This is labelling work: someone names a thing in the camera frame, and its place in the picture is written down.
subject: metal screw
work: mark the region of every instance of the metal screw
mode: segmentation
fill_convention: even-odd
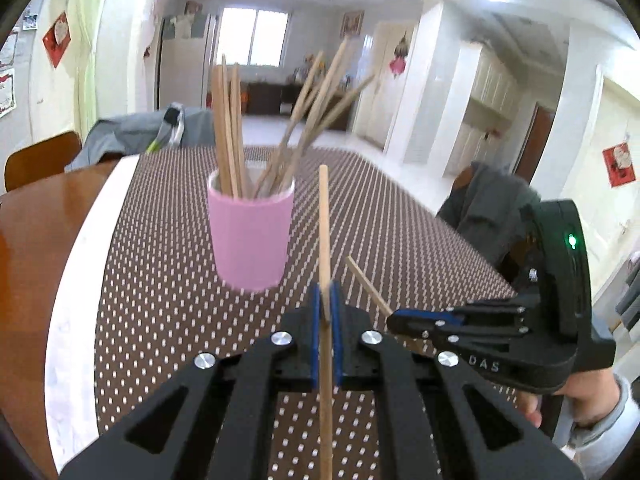
[[[442,366],[451,368],[452,366],[457,365],[458,361],[459,361],[458,356],[455,355],[453,352],[440,352],[438,354],[438,362]]]
[[[289,332],[276,332],[271,335],[271,342],[276,346],[286,346],[293,341]]]
[[[198,354],[193,360],[193,364],[195,364],[200,370],[206,370],[216,364],[216,358],[209,353]]]
[[[382,334],[377,330],[367,330],[362,333],[360,339],[368,345],[378,345],[382,342]]]

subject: cup rim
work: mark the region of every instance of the cup rim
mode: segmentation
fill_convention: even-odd
[[[224,202],[229,202],[229,203],[233,203],[236,205],[267,205],[270,203],[277,203],[277,202],[281,202],[285,199],[287,199],[289,196],[293,195],[293,192],[295,191],[295,187],[296,187],[296,179],[293,178],[291,179],[291,186],[289,186],[286,190],[275,194],[275,195],[271,195],[271,196],[267,196],[267,197],[263,197],[263,198],[252,198],[252,199],[247,199],[247,198],[233,198],[232,196],[227,196],[222,194],[220,191],[218,191],[217,189],[215,189],[212,186],[212,180],[218,176],[218,173],[220,172],[220,170],[218,168],[216,168],[215,170],[213,170],[209,176],[207,177],[207,192],[209,194],[213,194],[216,196],[217,200],[222,200]]]

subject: dotted tablecloth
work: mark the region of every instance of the dotted tablecloth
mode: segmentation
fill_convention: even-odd
[[[266,160],[269,153],[246,149],[248,160]],[[349,254],[392,308],[441,310],[512,294],[478,253],[374,165],[357,153],[325,149],[309,150],[296,176],[281,285],[261,294],[230,290],[216,274],[207,218],[214,151],[142,155],[113,234],[98,310],[101,433],[199,352],[242,352],[276,331],[284,311],[305,301],[318,275],[320,164],[330,168],[334,278],[349,304],[370,313],[374,327],[384,328],[382,316],[347,270]],[[270,478],[317,478],[316,395],[282,395],[277,409]],[[334,428],[334,478],[379,478],[373,395],[336,393]]]

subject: pink cup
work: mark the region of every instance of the pink cup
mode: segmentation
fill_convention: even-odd
[[[247,167],[255,182],[262,168]],[[237,200],[220,193],[218,170],[207,179],[209,225],[216,270],[228,286],[260,292],[282,280],[294,184],[268,198]]]

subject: white tile floor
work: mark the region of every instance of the white tile floor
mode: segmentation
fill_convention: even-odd
[[[277,144],[282,138],[286,124],[287,120],[280,117],[244,117],[242,120],[244,143],[254,146]],[[301,132],[302,125],[299,124],[291,136],[290,143],[297,143]],[[451,190],[452,178],[434,178],[427,174],[423,166],[398,164],[388,160],[382,150],[352,134],[328,130],[320,135],[314,145],[358,152],[434,214]]]

